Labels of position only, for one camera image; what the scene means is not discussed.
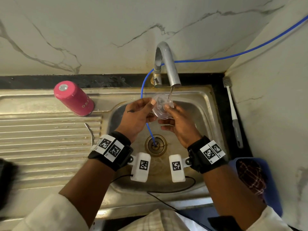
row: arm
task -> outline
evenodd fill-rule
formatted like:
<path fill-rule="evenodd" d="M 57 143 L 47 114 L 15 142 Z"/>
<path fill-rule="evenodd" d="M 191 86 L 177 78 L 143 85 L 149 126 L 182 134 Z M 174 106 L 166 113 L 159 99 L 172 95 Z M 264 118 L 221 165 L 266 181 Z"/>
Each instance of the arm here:
<path fill-rule="evenodd" d="M 133 143 L 146 122 L 156 119 L 149 114 L 153 104 L 154 100 L 144 98 L 127 105 L 116 131 Z M 76 207 L 90 227 L 114 175 L 115 171 L 110 167 L 99 160 L 89 159 L 59 194 L 65 196 Z"/>
<path fill-rule="evenodd" d="M 160 124 L 168 124 L 161 129 L 174 132 L 185 148 L 202 138 L 182 107 L 167 106 L 166 111 L 174 120 L 159 120 Z M 218 213 L 221 216 L 233 216 L 241 229 L 248 229 L 266 208 L 266 205 L 241 182 L 228 165 L 204 173 L 203 179 Z"/>

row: faucet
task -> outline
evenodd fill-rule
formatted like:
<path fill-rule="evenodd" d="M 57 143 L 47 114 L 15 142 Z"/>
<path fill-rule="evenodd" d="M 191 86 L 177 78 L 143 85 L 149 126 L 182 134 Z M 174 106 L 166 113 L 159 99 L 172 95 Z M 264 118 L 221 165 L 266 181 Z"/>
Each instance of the faucet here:
<path fill-rule="evenodd" d="M 167 75 L 171 89 L 173 89 L 174 87 L 181 86 L 179 74 L 177 73 L 175 67 L 171 49 L 166 42 L 162 41 L 157 45 L 156 48 L 154 71 L 153 71 L 154 87 L 162 86 L 160 70 L 161 70 L 161 63 L 163 61 L 167 69 Z"/>

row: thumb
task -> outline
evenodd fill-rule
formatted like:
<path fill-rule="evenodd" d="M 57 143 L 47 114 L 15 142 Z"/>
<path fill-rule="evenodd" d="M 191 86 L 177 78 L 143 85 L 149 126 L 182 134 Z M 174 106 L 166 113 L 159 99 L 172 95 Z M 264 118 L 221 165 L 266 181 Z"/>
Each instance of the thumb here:
<path fill-rule="evenodd" d="M 142 112 L 145 114 L 145 115 L 148 115 L 152 109 L 154 108 L 154 105 L 156 104 L 156 100 L 151 100 L 149 103 L 147 103 L 143 109 L 142 109 Z"/>
<path fill-rule="evenodd" d="M 165 104 L 165 110 L 169 113 L 174 119 L 180 116 L 180 113 L 175 108 L 171 108 L 169 105 Z"/>

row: hand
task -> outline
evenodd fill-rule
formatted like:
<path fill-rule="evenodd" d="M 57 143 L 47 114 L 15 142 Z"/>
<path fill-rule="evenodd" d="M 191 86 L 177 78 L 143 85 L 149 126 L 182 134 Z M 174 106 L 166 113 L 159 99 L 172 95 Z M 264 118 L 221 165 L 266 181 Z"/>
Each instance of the hand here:
<path fill-rule="evenodd" d="M 165 110 L 174 119 L 158 120 L 159 124 L 168 124 L 168 126 L 161 126 L 160 128 L 175 133 L 183 147 L 188 148 L 202 138 L 191 117 L 181 106 L 175 103 L 174 108 L 165 105 Z"/>
<path fill-rule="evenodd" d="M 116 131 L 125 135 L 133 143 L 144 125 L 156 120 L 157 117 L 151 113 L 155 104 L 156 101 L 152 98 L 142 98 L 128 104 Z"/>

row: wall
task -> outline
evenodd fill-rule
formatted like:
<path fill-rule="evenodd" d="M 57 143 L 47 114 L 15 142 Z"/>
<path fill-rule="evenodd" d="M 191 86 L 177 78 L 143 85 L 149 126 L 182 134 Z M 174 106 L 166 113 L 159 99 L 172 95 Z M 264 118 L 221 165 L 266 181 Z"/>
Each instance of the wall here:
<path fill-rule="evenodd" d="M 175 60 L 244 50 L 288 0 L 0 0 L 0 75 L 147 73 L 156 45 Z M 235 58 L 177 65 L 224 72 Z"/>
<path fill-rule="evenodd" d="M 249 48 L 308 15 L 308 0 L 292 0 Z M 283 219 L 308 230 L 308 22 L 279 42 L 240 56 L 227 71 L 255 157 L 270 165 Z"/>

